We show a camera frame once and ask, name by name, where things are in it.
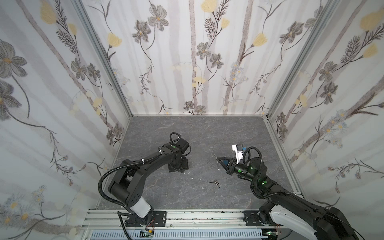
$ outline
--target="gray flower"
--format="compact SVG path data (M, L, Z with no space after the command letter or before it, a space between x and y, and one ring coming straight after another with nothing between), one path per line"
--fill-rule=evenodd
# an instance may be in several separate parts
M189 101L189 102L185 102L185 107L184 107L184 109L185 110L189 110L189 109L193 109L193 106L194 106L195 104L192 102L192 101Z
M154 4L151 4L151 7L149 8L149 12L154 15L154 17L148 17L148 23L151 26L156 26L160 31L164 30L164 26L168 26L168 21L164 18L167 16L167 11L160 5L156 6Z
M116 137L120 137L122 136L122 127L119 125L119 123L117 122L116 123L116 126L115 126L115 129L113 130L113 132L115 133Z
M89 63L87 68L88 68L89 76L93 77L93 79L96 82L97 77L100 78L100 70L96 70L95 66L92 63Z
M199 56L200 55L200 59L204 59L204 57L209 57L211 55L211 51L208 51L207 49L209 48L208 46L208 42L206 42L205 44L204 43L199 43L199 45L197 45L197 49L199 50L196 55Z
M18 108L21 103L12 97L13 86L0 80L0 121L10 119L8 108Z
M331 73L336 71L337 64L333 64L333 61L327 62L324 65L324 69L321 69L319 73L321 76L319 77L319 80L322 81L325 79L326 82L329 82L332 80L332 75Z
M82 80L85 79L85 73L87 73L87 68L85 66L80 66L80 62L77 58L74 58L74 61L71 62L72 71L76 72L76 78L81 77Z
M107 139L109 140L109 144L110 145L112 145L114 137L115 137L115 134L113 134L113 131L112 130L108 130Z
M211 68L213 68L215 66L217 66L218 68L221 68L221 66L223 66L224 63L220 62L220 60L221 60L221 56L219 53L218 54L215 54L215 53L212 54L211 59L209 60L212 63Z
M151 33L151 29L149 28L148 23L144 21L139 22L136 20L135 29L137 30L137 33L132 34L132 36L135 38L135 42L139 43L141 38L148 42L148 34Z
M19 77L25 77L26 71L20 67L24 65L26 65L26 60L15 56L13 46L0 40L0 78L8 78L12 72Z
M287 134L287 133L288 133L287 127L285 125L281 125L279 127L279 134L280 134L281 138L285 138L285 134Z
M314 18L309 18L306 22L304 27L305 28L311 28L315 25L317 18L319 17L321 11L323 10L323 6L320 6L318 9L315 10L314 12Z
M285 120L285 115L283 112L277 115L277 122L283 122L284 120Z
M293 43L295 36L300 35L303 32L303 23L294 22L289 28L287 34L280 35L280 43L284 43L286 40Z
M333 102L332 94L336 94L337 87L333 82L324 86L324 92L320 95L321 98L325 98L324 104Z
M203 114L205 114L205 113L206 113L206 111L205 111L205 106L198 105L198 106L196 107L196 109L195 109L195 113L196 113L197 115L203 115Z

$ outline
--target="white arm segment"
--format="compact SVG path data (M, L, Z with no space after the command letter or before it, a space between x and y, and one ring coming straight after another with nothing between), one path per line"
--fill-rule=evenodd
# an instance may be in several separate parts
M284 225L309 240L317 240L316 231L308 223L281 205L274 206L269 215L275 223Z

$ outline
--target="black cable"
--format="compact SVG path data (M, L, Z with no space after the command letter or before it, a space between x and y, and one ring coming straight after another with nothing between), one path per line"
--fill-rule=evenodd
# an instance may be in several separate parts
M181 138L181 135L178 134L177 132L171 132L170 135L169 135L169 140L172 141L172 135L175 134L175 135L178 135L179 138Z
M189 153L181 155L181 156L182 157L186 157L186 156L188 156L191 153L191 151L192 151L192 147L191 147L191 145L189 145Z
M132 162L132 163L130 163L130 164L126 164L126 165L119 166L119 167L116 167L116 168L113 168L113 169L109 170L109 171L106 172L106 173L100 178L100 180L99 180L99 184L98 184L98 191L99 191L99 194L100 194L105 200L107 200L107 201L109 201L109 202L112 202L112 203L114 203L114 204L118 204L118 205L120 205L120 206L122 206L122 207L125 207L125 204L124 204L124 203L122 203L122 202L120 202L120 201L118 201L118 200L115 200L115 199L113 199L113 198L110 198L109 196L107 196L107 195L103 192L103 187L102 187L102 185L103 185L103 181L104 181L104 179L105 179L106 177L108 177L108 175L110 175L111 173L113 173L113 172L115 172L115 171L117 171L117 170L119 170L119 169L122 169L122 168L125 168L125 167L132 167L132 166L135 166L135 165L140 165L140 164L148 163L148 162L150 162L150 161L156 159L156 158L159 157L160 155L161 155L161 152L159 152L159 154L157 154L157 155L154 156L154 157L151 157L151 158L149 158L149 159L147 159L147 160L144 160L144 162L138 160L137 162L134 161L134 162Z
M257 170L257 174L255 177L259 177L259 174L262 170L262 167L263 167L263 156L262 156L262 153L260 152L259 149L255 148L255 147L248 147L245 151L244 151L244 155L243 155L243 162L244 162L244 156L248 153L248 159L246 160L245 164L249 163L249 161L251 161L251 152L250 150L251 149L254 149L256 150L256 152L259 154L259 158L260 158L260 165L259 165L259 168Z
M119 212L119 211L118 211L117 214L118 214L118 216L119 216L120 224L121 224L122 230L124 231L125 236L127 237L128 240L132 240L132 239L129 237L129 235L128 235L128 233L127 233L127 230L125 229L124 222L122 221L122 218L121 218L122 215L123 215L123 216L129 216L129 213L123 213L123 212Z
M269 198L269 197L271 197L273 195L277 195L277 194L290 194L289 192L274 192L274 193L271 193L271 194L268 194L265 196L259 196L255 192L255 187L251 187L251 191L255 195L255 197L257 197L258 199L266 199L266 198Z
M291 229L291 231L288 233L287 236L285 236L285 237L283 237L283 238L281 238L281 239L279 239L279 240L283 240L283 239L287 238L289 235L291 235L291 233L292 233L292 229Z
M344 221L338 219L337 217L333 217L333 216L328 215L328 214L324 214L324 215L326 215L326 216L328 216L328 217L331 217L331 218L334 218L334 219L336 219L336 220L339 220L339 221L341 221L342 223L346 224L347 226L349 226L350 228L352 228L355 232L357 232L357 233L361 236L361 238L362 238L363 240L365 240L365 238L364 238L358 231L356 231L356 229L354 229L351 225L349 225L348 223L346 223L346 222L344 222Z

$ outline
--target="black mounting plate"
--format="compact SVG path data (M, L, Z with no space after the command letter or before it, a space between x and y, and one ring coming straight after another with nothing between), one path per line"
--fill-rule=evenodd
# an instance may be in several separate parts
M136 214L132 214L128 216L129 219L125 220L126 227L142 227L140 224L136 223ZM153 223L149 224L148 227L165 227L167 220L167 212L166 211L154 211L153 212Z
M181 165L180 167L173 167L170 165L170 163L168 164L168 171L169 172L184 172L185 170L188 170L189 169L189 166L188 166L188 159L186 157L181 157Z
M258 213L259 211L244 211L244 221L247 227L262 227L264 226L259 222Z

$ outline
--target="yellow flower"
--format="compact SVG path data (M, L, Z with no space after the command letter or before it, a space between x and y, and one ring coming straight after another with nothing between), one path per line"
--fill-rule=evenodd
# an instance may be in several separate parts
M23 214L22 215L22 220L26 220L28 218L28 214Z
M264 33L259 33L256 36L255 40L253 41L252 45L255 46L255 47L258 47L258 46L263 45L266 42L267 42L267 38L264 35Z
M365 58L370 58L374 55L377 54L377 46L375 43L372 43L369 45L369 47L364 51L364 53L362 54L363 57Z
M195 82L198 82L198 83L205 83L206 82L206 79L202 78L202 77L194 77L193 80L195 80Z
M68 23L68 28L71 30L71 33L76 36L76 34L77 34L76 26L72 23Z
M364 31L370 31L375 28L375 26L381 21L384 16L384 9L381 9L377 12L372 12L360 21L360 28Z
M223 18L221 20L221 28L226 28L226 27L228 27L228 25L229 25L229 20L226 18Z
M300 102L303 105L303 107L307 106L307 97L303 94L300 95Z
M54 24L56 22L55 11L46 1L41 1L40 18L47 24Z
M93 102L93 107L96 108L103 102L102 98L95 98L95 101Z
M112 47L118 47L121 44L121 39L113 33L108 34L108 43Z
M72 106L72 109L75 110L75 111L78 111L78 110L79 110L79 106L77 106L76 104L74 104L74 105Z
M17 202L12 203L11 204L11 209L14 209L17 206L17 204L18 204Z
M201 9L206 13L212 13L215 11L217 0L205 0L201 5Z

